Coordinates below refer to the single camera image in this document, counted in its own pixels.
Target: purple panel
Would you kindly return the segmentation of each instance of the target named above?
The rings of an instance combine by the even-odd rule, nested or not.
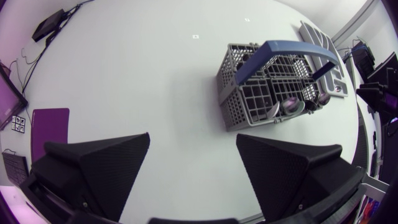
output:
[[[69,109],[33,110],[32,119],[30,146],[33,163],[45,155],[45,142],[68,143]]]
[[[19,105],[19,99],[0,74],[0,124],[3,124]]]

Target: black device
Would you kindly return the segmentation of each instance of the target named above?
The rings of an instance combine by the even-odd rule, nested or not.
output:
[[[23,181],[28,178],[28,170],[26,164],[26,158],[24,156],[17,156],[7,152],[2,153],[4,166],[6,167],[6,173],[8,179],[19,186]]]
[[[0,66],[0,130],[27,106],[27,101]]]
[[[355,67],[358,69],[359,74],[361,75],[363,81],[365,83],[368,82],[368,75],[370,75],[374,71],[374,57],[373,54],[366,44],[359,41],[353,47],[356,49],[353,51],[353,58]]]
[[[77,144],[46,142],[21,190],[50,223],[81,210],[117,222],[149,147],[149,134]]]
[[[52,14],[50,17],[46,18],[37,26],[32,38],[37,42],[46,35],[49,35],[51,32],[57,31],[61,22],[66,19],[64,15],[65,11],[61,9]]]
[[[358,185],[366,171],[340,158],[339,145],[308,146],[243,134],[236,145],[267,223],[320,223],[363,196]],[[351,204],[344,215],[356,206]]]

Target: black cable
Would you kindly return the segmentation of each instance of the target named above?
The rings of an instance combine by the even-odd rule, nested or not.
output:
[[[21,56],[22,56],[23,58],[25,58],[26,64],[32,65],[33,63],[35,63],[35,62],[37,61],[37,59],[38,59],[39,57],[37,57],[33,62],[28,62],[28,61],[27,61],[27,57],[24,56],[24,54],[22,53],[22,51],[23,51],[24,49],[25,49],[25,48],[22,48],[22,49],[21,49]]]
[[[17,153],[16,151],[13,151],[13,150],[11,150],[11,149],[5,149],[5,150],[3,150],[3,152],[5,152],[5,151],[10,151],[10,152],[13,152],[14,153],[14,155],[15,155],[15,153]]]
[[[20,76],[19,76],[18,58],[17,58],[17,75],[18,75],[18,80],[19,80],[19,83],[21,84],[21,89],[22,89],[24,86],[23,86],[22,80],[21,80],[21,78],[20,78]]]
[[[25,107],[25,111],[26,111],[27,117],[29,118],[30,126],[32,126],[32,120],[30,119],[29,112],[27,111],[27,106]]]
[[[84,2],[82,2],[82,3],[79,3],[79,4],[77,4],[75,7],[69,9],[68,11],[66,11],[65,14],[66,14],[66,13],[69,13],[69,12],[72,11],[72,10],[74,10],[76,7],[80,7],[80,6],[84,5],[84,4],[86,4],[86,3],[88,3],[88,2],[92,2],[92,1],[95,1],[95,0],[88,0],[88,1],[84,1]]]
[[[37,62],[36,62],[34,65],[30,66],[29,70],[28,70],[27,73],[26,73],[26,76],[25,76],[25,79],[24,79],[24,84],[22,85],[22,94],[25,93],[24,88],[25,88],[25,86],[26,86],[26,85],[25,85],[25,83],[26,83],[26,78],[28,77],[30,70],[31,70],[36,64],[37,64]]]
[[[8,69],[10,69],[10,70],[11,70],[11,65],[12,65],[13,63],[15,63],[15,62],[17,62],[17,60],[15,60],[15,61],[11,62],[11,63],[10,63],[10,66],[8,66]]]

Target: cord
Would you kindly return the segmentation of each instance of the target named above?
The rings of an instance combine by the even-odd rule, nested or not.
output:
[[[84,5],[84,4],[86,4],[86,3],[88,3],[88,2],[92,2],[92,1],[95,1],[95,0],[88,0],[88,1],[84,1],[84,2],[82,2],[82,3],[79,3],[79,4],[77,4],[75,7],[69,9],[69,10],[68,10],[67,12],[65,12],[65,13],[69,13],[70,11],[74,10],[76,7],[80,7],[80,6]]]
[[[88,3],[88,2],[92,2],[92,1],[95,1],[95,0],[88,0],[88,1],[85,1],[85,2],[82,2],[82,3],[79,3],[79,4],[77,4],[75,7],[71,8],[69,11],[67,11],[67,12],[65,12],[65,13],[63,14],[63,16],[65,16],[65,18],[62,20],[62,22],[65,21],[65,20],[67,20],[66,23],[64,23],[62,27],[60,27],[59,29],[57,29],[56,31],[54,31],[54,33],[51,34],[50,37],[48,37],[47,40],[45,41],[45,48],[43,49],[42,53],[40,53],[40,55],[39,55],[39,56],[37,57],[37,59],[35,60],[35,64],[32,66],[32,67],[33,67],[32,71],[31,71],[30,74],[29,74],[29,71],[30,71],[30,69],[29,69],[29,71],[28,71],[27,74],[26,74],[25,81],[26,81],[26,78],[27,78],[28,76],[29,76],[29,78],[27,79],[26,82],[24,82],[24,87],[22,88],[22,94],[25,93],[25,89],[26,89],[27,85],[29,84],[30,78],[32,78],[32,74],[33,74],[34,70],[36,69],[37,63],[38,63],[39,60],[42,58],[44,52],[47,50],[47,48],[49,47],[49,45],[51,44],[51,42],[53,41],[53,39],[54,39],[54,38],[61,32],[61,30],[68,24],[69,20],[70,20],[70,19],[72,18],[72,16],[77,12],[77,10],[79,10],[79,8],[80,8],[83,4]]]
[[[10,63],[10,66],[8,66],[8,69],[10,69],[10,70],[11,70],[11,65],[12,65],[13,63],[15,63],[15,62],[17,62],[17,60],[15,60],[15,61],[11,62],[11,63]]]
[[[32,120],[30,119],[29,112],[27,111],[27,106],[25,106],[25,111],[26,111],[27,117],[29,118],[30,126],[32,126]]]
[[[25,48],[22,48],[22,49],[21,49],[21,56],[22,56],[23,58],[25,58],[26,64],[32,65],[33,63],[35,63],[35,62],[37,61],[37,59],[38,59],[39,57],[37,57],[33,62],[28,62],[28,61],[27,61],[27,57],[24,56],[24,54],[22,53],[22,51],[23,51],[24,49],[25,49]]]
[[[24,86],[23,86],[22,81],[21,81],[21,78],[20,78],[20,76],[19,76],[18,58],[17,58],[17,75],[18,75],[19,83],[21,84],[21,88],[23,88]]]
[[[10,152],[13,152],[14,153],[14,155],[15,155],[15,153],[17,153],[16,151],[13,151],[13,150],[11,150],[11,149],[5,149],[5,150],[3,150],[3,152],[5,152],[5,151],[10,151]]]

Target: computer screen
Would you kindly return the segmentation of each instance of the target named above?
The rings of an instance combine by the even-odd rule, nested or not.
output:
[[[27,101],[0,66],[0,130],[7,125],[13,115],[19,114],[26,105]]]

